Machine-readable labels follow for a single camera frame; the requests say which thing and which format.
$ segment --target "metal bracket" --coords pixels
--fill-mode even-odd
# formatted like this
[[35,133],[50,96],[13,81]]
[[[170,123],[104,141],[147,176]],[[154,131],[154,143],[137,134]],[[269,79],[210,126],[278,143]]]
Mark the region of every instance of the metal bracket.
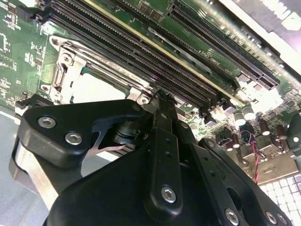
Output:
[[[73,98],[73,95],[75,96],[75,92],[78,90],[76,83],[82,81],[84,79],[82,78],[83,76],[92,76],[89,73],[82,74],[83,69],[95,72],[110,81],[109,83],[116,83],[129,90],[129,94],[123,94],[124,96],[121,97],[121,91],[111,88],[111,85],[106,83],[106,81],[100,82],[102,79],[98,78],[99,86],[105,86],[106,89],[110,87],[110,89],[115,90],[117,99],[126,98],[139,103],[138,100],[142,98],[143,93],[152,96],[152,87],[148,82],[96,53],[78,40],[52,35],[49,41],[59,52],[59,56],[51,86],[42,84],[41,88],[50,90],[49,96],[54,103],[69,104],[73,100],[75,101],[76,98]],[[108,100],[102,98],[104,97],[100,95],[97,101]]]

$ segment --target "green circuit board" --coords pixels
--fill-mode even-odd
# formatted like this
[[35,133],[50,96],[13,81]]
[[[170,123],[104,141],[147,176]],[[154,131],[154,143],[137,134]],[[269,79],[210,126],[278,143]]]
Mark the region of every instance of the green circuit board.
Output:
[[[133,28],[141,35],[147,37],[162,47],[167,52],[177,58],[183,58],[175,49],[164,42],[162,39],[155,37],[141,21],[133,17],[130,13],[120,9],[113,8],[105,1],[93,0],[89,1],[93,6],[101,9],[122,23]],[[239,75],[239,70],[226,59],[222,58],[216,52],[212,51],[206,44],[200,42],[191,34],[185,32],[185,29],[178,24],[174,24],[169,17],[166,16],[168,7],[172,0],[163,1],[144,1],[145,4],[155,9],[163,17],[160,19],[160,25],[164,27],[173,27],[173,32],[181,40],[187,41],[198,51],[204,53],[204,58],[209,58],[211,62],[218,65],[233,77]],[[226,16],[222,17],[218,13],[218,8],[213,4],[210,5],[206,0],[185,0],[191,7],[199,11],[203,19],[210,22],[213,26],[220,29],[236,42],[240,42],[241,46],[248,51],[259,63],[269,68],[273,74],[281,80],[277,87],[279,98],[282,103],[275,105],[271,110],[266,111],[262,118],[269,121],[269,124],[287,124],[291,116],[300,108],[301,95],[296,87],[287,78],[291,77],[290,73],[281,66],[281,64],[267,54],[266,50],[260,48],[254,41],[241,32],[240,28],[235,25]],[[128,3],[137,10],[141,1],[128,0]],[[14,8],[20,5],[18,0],[8,0],[0,2],[0,104],[13,109],[15,101],[22,99],[22,93],[26,92],[28,96],[38,93],[43,97],[47,94],[40,88],[41,84],[50,84],[52,81],[58,52],[49,44],[48,38],[51,34],[68,35],[64,30],[55,27],[53,24],[40,26],[35,22],[25,22],[19,18]],[[204,73],[202,67],[190,65],[193,69]],[[229,89],[226,81],[220,79],[215,74],[206,74],[206,77],[218,84],[222,89]],[[263,105],[268,103],[268,99],[261,99],[260,96],[253,101],[262,102]],[[233,127],[233,117],[229,117],[220,121],[215,126],[206,126],[202,119],[198,117],[197,108],[186,103],[179,103],[178,107],[185,112],[185,121],[188,124],[197,123],[199,125],[197,139],[203,136],[214,137],[214,135],[223,129],[223,127]]]
[[[112,16],[124,22],[126,25],[130,26],[134,30],[138,31],[140,34],[151,39],[156,44],[168,49],[161,39],[153,38],[151,32],[146,28],[147,25],[142,24],[139,19],[136,19],[131,13],[124,10],[108,5],[107,1],[102,0],[84,0],[85,2],[98,7],[99,10],[105,10]],[[170,18],[169,12],[172,7],[174,0],[120,0],[126,2],[131,7],[135,8],[141,14],[150,17],[152,20],[156,21],[160,26],[168,30],[174,36],[176,36],[180,41],[187,43],[192,49],[199,53],[199,56],[203,58],[204,61],[209,62],[212,66],[221,69],[226,75],[237,77],[240,75],[240,70],[235,67],[227,59],[223,58],[219,53],[211,49],[206,43],[201,41],[196,35],[187,31],[185,26],[178,24],[174,19]],[[200,18],[209,23],[216,30],[221,31],[224,37],[231,39],[233,42],[237,43],[241,47],[241,51],[246,51],[246,54],[251,55],[257,62],[273,72],[273,75],[277,76],[289,76],[289,73],[284,70],[277,61],[275,61],[273,56],[267,54],[266,48],[261,48],[260,44],[256,42],[252,37],[248,37],[242,28],[230,19],[226,14],[224,14],[219,5],[210,4],[207,0],[181,0],[184,5],[189,6],[193,11],[195,11]]]
[[57,61],[47,31],[16,14],[20,4],[18,0],[0,2],[0,104],[10,109],[22,93],[47,97],[40,85],[51,82]]

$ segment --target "capacitor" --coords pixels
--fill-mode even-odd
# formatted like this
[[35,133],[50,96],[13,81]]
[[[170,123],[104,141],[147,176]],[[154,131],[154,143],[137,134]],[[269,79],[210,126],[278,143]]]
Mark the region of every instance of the capacitor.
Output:
[[256,115],[253,111],[253,108],[251,106],[245,106],[243,109],[243,115],[245,117],[245,120],[254,120],[256,118]]
[[262,135],[264,135],[264,136],[270,135],[270,130],[269,130],[267,121],[265,121],[265,120],[260,121],[259,127],[260,127],[260,131],[261,131]]
[[227,152],[230,152],[233,150],[232,142],[226,143],[226,150],[227,150]]
[[232,134],[231,136],[232,138],[232,144],[233,144],[233,148],[239,148],[240,143],[239,143],[239,139],[238,139],[238,135],[237,134]]
[[191,128],[191,131],[193,133],[193,135],[197,135],[199,133],[199,130],[198,130],[198,124],[193,122],[192,124],[189,125],[190,128]]
[[244,118],[244,115],[241,112],[236,112],[234,114],[234,122],[235,122],[235,125],[237,125],[237,126],[245,125],[246,120]]
[[277,134],[277,137],[279,138],[279,140],[286,140],[287,139],[287,135],[285,134],[285,130],[284,130],[283,125],[277,125],[275,127],[275,130],[276,130],[276,134]]

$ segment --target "silver screw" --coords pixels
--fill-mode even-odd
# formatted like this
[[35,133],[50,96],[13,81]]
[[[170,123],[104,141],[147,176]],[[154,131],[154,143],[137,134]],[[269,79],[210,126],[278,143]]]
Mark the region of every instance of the silver screw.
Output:
[[83,141],[81,136],[74,132],[67,133],[65,136],[65,140],[71,145],[79,145]]
[[174,203],[176,200],[176,195],[175,195],[173,189],[171,189],[170,187],[164,186],[161,189],[161,194],[162,194],[163,199],[166,202]]
[[165,114],[161,113],[161,116],[162,116],[163,118],[167,119],[167,116],[166,116]]
[[287,225],[286,219],[285,219],[280,213],[278,213],[277,216],[278,216],[279,219],[282,221],[282,223],[284,223],[285,225]]
[[276,225],[277,224],[277,221],[276,221],[276,218],[270,213],[270,212],[265,212],[265,214],[267,215],[269,221]]
[[238,217],[231,209],[227,208],[225,210],[225,214],[226,214],[227,219],[231,222],[231,224],[233,224],[234,226],[239,225]]
[[60,44],[60,42],[57,39],[52,39],[51,40],[52,44],[54,44],[55,46],[58,46]]
[[135,111],[141,111],[141,108],[140,108],[140,106],[138,106],[138,105],[133,105],[132,106],[132,108],[135,110]]
[[56,121],[50,117],[41,117],[38,119],[38,124],[47,129],[51,129],[56,125]]
[[211,140],[208,140],[208,144],[210,147],[214,147],[214,143]]
[[181,123],[181,125],[185,128],[185,129],[188,129],[188,125],[184,122]]
[[67,53],[63,53],[63,54],[62,54],[62,59],[64,60],[64,62],[65,62],[67,65],[71,65],[72,62],[73,62],[72,57],[71,57],[69,54],[67,54]]

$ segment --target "black memory slot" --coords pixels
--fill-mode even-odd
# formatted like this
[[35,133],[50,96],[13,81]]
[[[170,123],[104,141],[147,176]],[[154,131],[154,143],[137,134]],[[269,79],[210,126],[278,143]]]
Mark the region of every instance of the black memory slot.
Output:
[[[150,18],[148,18],[143,13],[141,13],[135,7],[133,7],[132,5],[127,3],[125,0],[110,0],[110,1],[113,2],[114,4],[116,4],[117,6],[124,8],[126,11],[131,12],[138,20],[142,21],[144,24],[148,24],[150,27],[157,30],[157,32],[159,32],[164,37],[167,37],[173,44],[177,45],[178,47],[184,49],[187,52],[190,52],[193,55],[193,57],[195,57],[196,59],[198,59],[200,61],[204,60],[202,58],[202,56],[200,56],[199,53],[194,48],[192,48],[191,46],[189,46],[187,43],[183,42],[179,38],[175,37],[173,34],[171,34],[171,32],[169,32],[168,30],[166,30],[165,28],[160,26],[160,24],[157,24],[154,21],[152,21]],[[191,10],[190,8],[187,8],[185,5],[183,5],[178,0],[175,0],[173,2],[173,7],[174,7],[174,9],[177,8],[178,11],[179,11],[179,9],[180,9],[180,11],[183,10],[184,13],[185,13],[185,10],[187,10],[189,17],[190,16],[194,17],[191,20],[192,22],[194,22],[193,27],[195,26],[195,24],[198,24],[198,23],[201,23],[201,24],[206,23],[206,21],[202,20],[193,10]],[[179,20],[176,16],[172,15],[173,12],[175,13],[175,10],[171,10],[171,13],[169,14],[169,16],[171,18],[173,18],[179,24],[183,24],[183,21]],[[272,89],[275,86],[280,84],[280,80],[278,80],[276,77],[274,77],[271,71],[269,71],[265,66],[258,63],[252,55],[250,55],[244,49],[240,48],[240,46],[238,44],[232,42],[232,40],[230,40],[227,36],[224,37],[223,33],[221,33],[218,30],[214,30],[214,27],[212,25],[209,25],[209,33],[207,33],[207,34],[205,33],[206,39],[207,38],[209,39],[210,35],[212,37],[212,33],[210,33],[210,32],[213,32],[213,33],[217,32],[217,36],[214,35],[214,38],[221,37],[222,40],[225,40],[226,42],[228,42],[227,44],[230,44],[229,46],[231,46],[231,47],[228,48],[227,51],[230,51],[230,53],[231,52],[232,53],[229,55],[223,51],[220,51],[216,47],[218,45],[216,45],[216,46],[213,45],[213,47],[215,50],[218,50],[217,52],[220,51],[219,53],[223,57],[228,59],[243,73],[250,76],[250,78],[252,78],[254,81],[257,81],[259,84],[261,84],[266,89]],[[215,67],[215,70],[217,72],[219,72],[219,76],[221,76],[223,78],[228,78],[227,76],[225,76],[225,74],[227,73],[226,71],[224,71],[223,69],[218,68],[212,64],[211,64],[211,66]]]
[[181,80],[181,78],[177,74],[172,72],[172,69],[169,69],[168,66],[163,65],[162,62],[158,61],[148,53],[142,53],[142,51],[144,51],[143,49],[135,49],[135,47],[137,47],[136,45],[129,43],[121,36],[119,37],[119,35],[116,33],[112,34],[111,32],[113,31],[111,29],[99,27],[97,24],[95,24],[95,22],[92,21],[93,19],[87,21],[87,17],[78,14],[74,10],[70,10],[70,8],[64,8],[63,11],[61,11],[55,6],[53,6],[53,8],[55,8],[61,14],[64,14],[64,16],[68,17],[72,21],[76,22],[78,25],[85,27],[87,30],[89,30],[97,37],[101,38],[103,41],[108,42],[111,45],[118,48],[119,50],[127,53],[128,55],[133,56],[138,61],[151,68],[161,76],[165,76],[168,79],[172,79],[176,83],[184,83],[187,87],[190,87],[193,90],[193,92],[195,92],[196,95],[203,101],[206,102],[210,97],[213,97],[213,95],[210,95],[210,93],[207,93],[204,90],[202,91],[202,89],[200,89],[200,87],[197,86],[197,84],[188,80]]
[[130,72],[136,74],[138,72],[138,75],[142,79],[145,79],[147,81],[152,79],[153,81],[155,81],[155,85],[162,87],[166,91],[175,94],[179,98],[194,106],[202,107],[204,105],[207,105],[206,102],[189,92],[187,90],[187,87],[181,86],[180,84],[176,84],[173,81],[162,77],[155,71],[146,68],[143,64],[141,64],[131,56],[124,57],[124,55],[114,46],[108,43],[101,43],[98,37],[95,37],[95,35],[93,35],[89,31],[84,31],[82,27],[80,29],[77,28],[77,24],[64,17],[63,15],[54,12],[51,14],[49,20],[65,29],[68,33],[81,38],[93,50],[116,62],[120,66],[127,68]]
[[176,0],[168,15],[263,87],[272,89],[280,84],[280,80],[260,65],[252,55],[206,20],[200,18],[187,5]]
[[86,16],[80,16],[80,14],[77,14],[81,20],[84,21],[84,18],[89,17],[89,21],[93,24],[99,24],[102,23],[105,27],[102,27],[99,29],[99,26],[95,28],[94,30],[106,30],[105,33],[111,33],[111,39],[115,39],[115,41],[121,41],[124,40],[123,45],[127,45],[130,48],[135,48],[137,51],[135,52],[136,55],[141,55],[142,57],[146,58],[149,61],[152,61],[153,64],[156,64],[158,67],[161,68],[161,70],[166,70],[167,68],[171,68],[169,72],[176,77],[177,73],[181,73],[182,75],[186,76],[188,80],[194,82],[197,84],[197,89],[199,89],[199,92],[202,92],[202,95],[207,96],[206,99],[209,97],[213,97],[212,95],[208,94],[207,92],[210,92],[214,95],[216,95],[216,91],[209,86],[208,84],[205,84],[202,80],[200,80],[199,77],[197,77],[195,74],[191,73],[186,68],[180,67],[176,62],[173,62],[169,57],[159,52],[157,49],[152,47],[151,45],[145,43],[142,41],[139,37],[132,34],[131,32],[127,31],[126,29],[122,28],[120,25],[116,24],[116,22],[111,21],[109,18],[105,17],[101,13],[95,11],[91,7],[85,5],[81,1],[74,1],[74,0],[67,0],[67,3],[65,1],[55,1],[58,5],[63,7],[65,10],[67,8],[72,9],[73,11],[76,11],[77,9],[81,9],[83,14],[86,14]]

